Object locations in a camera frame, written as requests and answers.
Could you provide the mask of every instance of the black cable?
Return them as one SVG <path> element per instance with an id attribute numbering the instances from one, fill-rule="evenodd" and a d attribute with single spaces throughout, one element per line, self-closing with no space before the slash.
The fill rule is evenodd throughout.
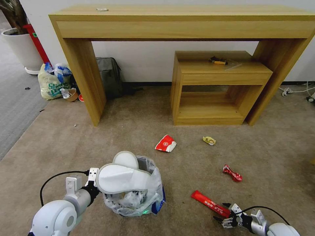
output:
<path id="1" fill-rule="evenodd" d="M 39 197 L 40 197 L 40 203 L 41 205 L 43 206 L 44 205 L 44 201 L 43 201 L 43 189 L 45 187 L 45 185 L 51 180 L 53 179 L 54 177 L 57 177 L 59 175 L 63 175 L 63 174 L 71 174 L 71 173 L 82 173 L 82 174 L 85 174 L 86 176 L 89 175 L 89 172 L 90 170 L 87 170 L 87 171 L 80 171 L 80 170 L 73 170 L 73 171 L 66 171 L 66 172 L 61 172 L 59 174 L 56 174 L 52 177 L 50 177 L 48 180 L 46 180 L 46 182 L 43 184 L 43 186 L 40 188 L 40 192 L 39 192 Z"/>
<path id="2" fill-rule="evenodd" d="M 287 225 L 290 225 L 289 222 L 287 222 L 286 219 L 285 219 L 282 215 L 280 215 L 280 214 L 279 214 L 278 212 L 276 212 L 274 209 L 271 209 L 271 208 L 266 207 L 266 206 L 251 206 L 251 207 L 249 207 L 249 208 L 246 208 L 245 210 L 242 210 L 241 212 L 238 212 L 237 214 L 243 213 L 243 212 L 248 211 L 248 210 L 251 210 L 251 209 L 253 209 L 253 208 L 264 208 L 264 209 L 268 209 L 268 210 L 270 210 L 270 211 L 273 211 L 273 212 L 276 213 L 278 216 L 280 216 L 280 217 L 284 220 L 284 222 L 286 222 Z"/>

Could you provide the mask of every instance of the white plastic bag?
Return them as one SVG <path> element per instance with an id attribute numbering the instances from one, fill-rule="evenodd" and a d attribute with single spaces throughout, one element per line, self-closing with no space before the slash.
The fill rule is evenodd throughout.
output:
<path id="1" fill-rule="evenodd" d="M 165 202 L 165 193 L 159 169 L 153 160 L 145 156 L 136 156 L 139 169 L 151 174 L 147 183 L 147 191 L 129 191 L 117 194 L 105 194 L 105 205 L 122 216 L 140 216 L 157 214 Z"/>
<path id="2" fill-rule="evenodd" d="M 61 96 L 61 88 L 70 89 L 71 71 L 66 65 L 57 64 L 55 70 L 49 63 L 43 64 L 38 74 L 40 94 L 50 100 Z"/>

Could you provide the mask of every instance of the yellow wrapper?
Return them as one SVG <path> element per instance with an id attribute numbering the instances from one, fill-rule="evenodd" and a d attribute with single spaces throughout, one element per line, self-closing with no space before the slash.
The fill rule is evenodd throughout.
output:
<path id="1" fill-rule="evenodd" d="M 216 140 L 209 137 L 209 136 L 203 137 L 202 139 L 203 139 L 203 141 L 205 141 L 207 144 L 209 144 L 211 146 L 216 144 Z"/>

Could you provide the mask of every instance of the white wall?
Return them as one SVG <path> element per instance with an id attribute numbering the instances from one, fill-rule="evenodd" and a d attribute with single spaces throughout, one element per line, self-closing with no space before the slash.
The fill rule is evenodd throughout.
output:
<path id="1" fill-rule="evenodd" d="M 315 0 L 20 0 L 48 58 L 66 62 L 48 14 L 75 4 L 280 4 L 315 11 Z M 257 42 L 93 42 L 96 56 L 114 57 L 126 81 L 171 81 L 175 50 L 246 50 Z M 315 40 L 304 51 L 286 81 L 315 80 Z"/>

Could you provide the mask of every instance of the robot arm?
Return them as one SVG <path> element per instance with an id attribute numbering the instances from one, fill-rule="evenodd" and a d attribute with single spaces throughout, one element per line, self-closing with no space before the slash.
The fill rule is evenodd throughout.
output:
<path id="1" fill-rule="evenodd" d="M 90 168 L 85 186 L 82 186 L 81 176 L 67 177 L 65 197 L 40 208 L 28 236 L 67 236 L 99 193 L 95 184 L 97 172 L 98 168 Z"/>
<path id="2" fill-rule="evenodd" d="M 237 204 L 223 203 L 228 207 L 231 214 L 230 218 L 213 218 L 222 224 L 223 228 L 245 227 L 251 233 L 259 236 L 300 236 L 299 233 L 290 225 L 284 223 L 274 223 L 269 225 L 263 213 L 259 209 L 251 212 L 250 216 L 243 212 Z"/>

